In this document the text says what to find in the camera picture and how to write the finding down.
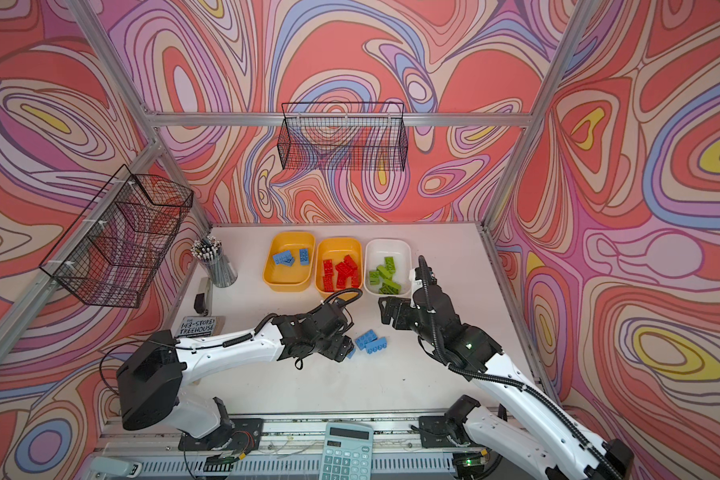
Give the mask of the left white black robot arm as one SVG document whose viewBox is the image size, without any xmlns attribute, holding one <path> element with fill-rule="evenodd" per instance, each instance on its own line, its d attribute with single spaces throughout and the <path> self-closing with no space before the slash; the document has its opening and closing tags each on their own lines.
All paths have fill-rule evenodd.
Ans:
<svg viewBox="0 0 720 480">
<path fill-rule="evenodd" d="M 292 361 L 301 370 L 314 354 L 343 362 L 354 349 L 346 309 L 362 295 L 358 288 L 344 289 L 306 313 L 271 313 L 255 327 L 229 334 L 152 334 L 116 373 L 123 429 L 167 425 L 211 450 L 222 448 L 236 433 L 234 423 L 220 398 L 197 395 L 193 384 L 249 364 Z"/>
</svg>

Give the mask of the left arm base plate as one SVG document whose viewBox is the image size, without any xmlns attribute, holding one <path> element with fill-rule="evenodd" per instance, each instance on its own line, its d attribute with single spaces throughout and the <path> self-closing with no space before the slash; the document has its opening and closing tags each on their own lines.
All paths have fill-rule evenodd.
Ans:
<svg viewBox="0 0 720 480">
<path fill-rule="evenodd" d="M 183 452 L 195 451 L 232 451 L 250 453 L 259 448 L 263 432 L 263 418 L 233 418 L 224 420 L 210 434 L 195 439 L 183 437 L 178 449 Z"/>
</svg>

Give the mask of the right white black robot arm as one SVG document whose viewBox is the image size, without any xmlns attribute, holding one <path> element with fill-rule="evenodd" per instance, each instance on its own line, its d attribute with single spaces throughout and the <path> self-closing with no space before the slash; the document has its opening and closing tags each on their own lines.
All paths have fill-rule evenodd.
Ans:
<svg viewBox="0 0 720 480">
<path fill-rule="evenodd" d="M 486 447 L 535 479 L 628 478 L 631 448 L 575 420 L 520 371 L 494 338 L 462 322 L 425 257 L 418 258 L 410 278 L 409 299 L 380 298 L 383 324 L 414 332 L 431 359 L 490 394 L 520 423 L 514 426 L 463 395 L 442 417 L 444 438 L 458 447 Z"/>
</svg>

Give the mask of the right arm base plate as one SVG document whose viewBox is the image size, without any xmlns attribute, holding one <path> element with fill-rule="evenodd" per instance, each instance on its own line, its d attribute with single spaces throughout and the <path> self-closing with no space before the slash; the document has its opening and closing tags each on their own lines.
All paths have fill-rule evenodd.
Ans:
<svg viewBox="0 0 720 480">
<path fill-rule="evenodd" d="M 424 448 L 456 448 L 462 450 L 485 449 L 490 447 L 478 444 L 468 435 L 463 423 L 445 415 L 420 416 L 410 428 L 419 435 Z"/>
</svg>

